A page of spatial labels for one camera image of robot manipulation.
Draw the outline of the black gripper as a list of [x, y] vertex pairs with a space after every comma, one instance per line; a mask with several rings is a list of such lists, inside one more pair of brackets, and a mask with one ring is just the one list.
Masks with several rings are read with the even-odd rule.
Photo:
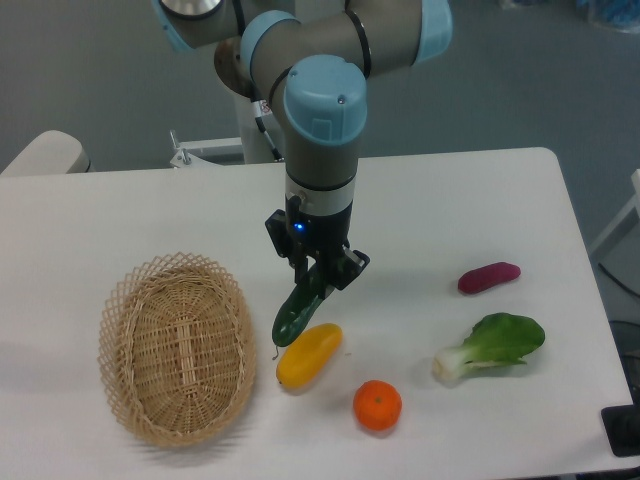
[[285, 208], [272, 213], [265, 227], [279, 257], [294, 269], [294, 282], [299, 284], [309, 270], [309, 262], [317, 266], [321, 286], [319, 297], [327, 299], [334, 291], [344, 290], [369, 265], [370, 258], [353, 250], [348, 240], [352, 207], [325, 216], [306, 213], [302, 200], [294, 195]]

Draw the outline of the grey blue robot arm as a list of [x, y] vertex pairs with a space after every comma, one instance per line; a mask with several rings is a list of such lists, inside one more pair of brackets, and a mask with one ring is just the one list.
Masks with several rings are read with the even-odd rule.
[[309, 268], [321, 297], [368, 265], [348, 242], [367, 82], [442, 54], [453, 32], [445, 1], [348, 1], [303, 22], [289, 1], [157, 1], [171, 43], [192, 50], [227, 39], [280, 125], [285, 208], [266, 223], [277, 253], [302, 283]]

